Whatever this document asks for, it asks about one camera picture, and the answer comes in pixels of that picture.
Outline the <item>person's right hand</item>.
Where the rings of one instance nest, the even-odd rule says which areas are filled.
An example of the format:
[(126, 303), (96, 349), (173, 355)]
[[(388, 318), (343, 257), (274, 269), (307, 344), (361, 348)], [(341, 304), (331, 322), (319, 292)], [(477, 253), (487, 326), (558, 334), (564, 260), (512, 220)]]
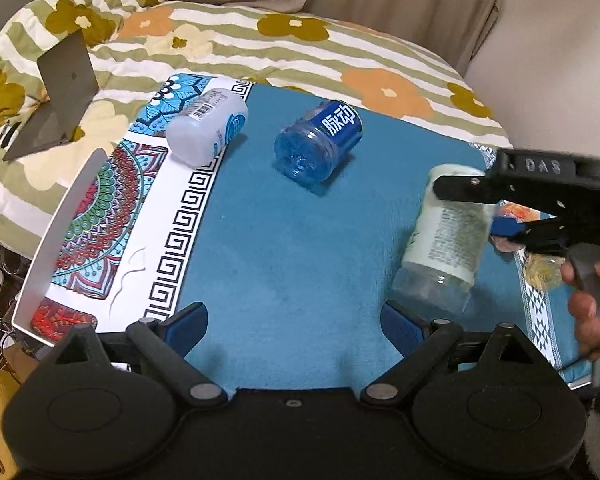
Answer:
[[(595, 265), (600, 278), (600, 261)], [(574, 317), (574, 334), (580, 346), (580, 353), (596, 362), (600, 359), (600, 318), (597, 316), (597, 302), (587, 292), (577, 289), (568, 301), (568, 311)]]

